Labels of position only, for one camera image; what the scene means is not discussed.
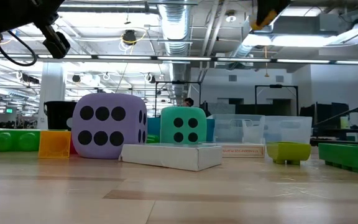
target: white column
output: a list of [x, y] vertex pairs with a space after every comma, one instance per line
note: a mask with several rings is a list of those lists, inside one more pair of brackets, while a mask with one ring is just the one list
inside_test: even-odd
[[48, 118], [44, 113], [44, 103], [65, 100], [66, 79], [67, 74], [64, 72], [62, 63], [44, 63], [38, 110], [38, 129], [48, 129]]

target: clear plastic bin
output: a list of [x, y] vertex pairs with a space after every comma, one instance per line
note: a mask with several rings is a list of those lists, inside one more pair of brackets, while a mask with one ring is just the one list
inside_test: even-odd
[[311, 118], [301, 116], [266, 116], [266, 142], [298, 142], [310, 144]]
[[214, 142], [262, 142], [265, 126], [263, 115], [214, 114], [208, 119], [215, 119]]

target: teal dice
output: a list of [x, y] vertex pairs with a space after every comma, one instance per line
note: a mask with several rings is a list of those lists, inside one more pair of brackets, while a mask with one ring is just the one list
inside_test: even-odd
[[198, 144], [205, 141], [206, 117], [202, 109], [172, 106], [161, 111], [161, 143]]

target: black stand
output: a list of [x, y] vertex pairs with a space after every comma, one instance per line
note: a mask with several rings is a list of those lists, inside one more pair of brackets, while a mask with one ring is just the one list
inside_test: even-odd
[[294, 88], [296, 97], [296, 115], [299, 116], [299, 95], [298, 86], [287, 86], [287, 85], [256, 85], [255, 86], [255, 114], [258, 114], [258, 87], [269, 87], [269, 88]]
[[172, 82], [166, 82], [166, 81], [156, 81], [155, 82], [155, 98], [154, 98], [154, 117], [157, 117], [157, 92], [158, 92], [158, 84], [159, 83], [170, 83], [172, 85], [187, 85], [187, 84], [198, 84], [200, 87], [200, 93], [199, 93], [199, 103], [201, 104], [201, 82], [187, 82], [187, 81], [172, 81]]

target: foam dice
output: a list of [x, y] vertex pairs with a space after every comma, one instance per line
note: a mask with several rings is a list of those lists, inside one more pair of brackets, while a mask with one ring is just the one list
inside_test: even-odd
[[127, 94], [86, 95], [75, 106], [71, 135], [80, 156], [117, 159], [123, 144], [146, 142], [146, 105]]
[[198, 144], [206, 141], [206, 117], [200, 108], [169, 107], [161, 111], [161, 143]]

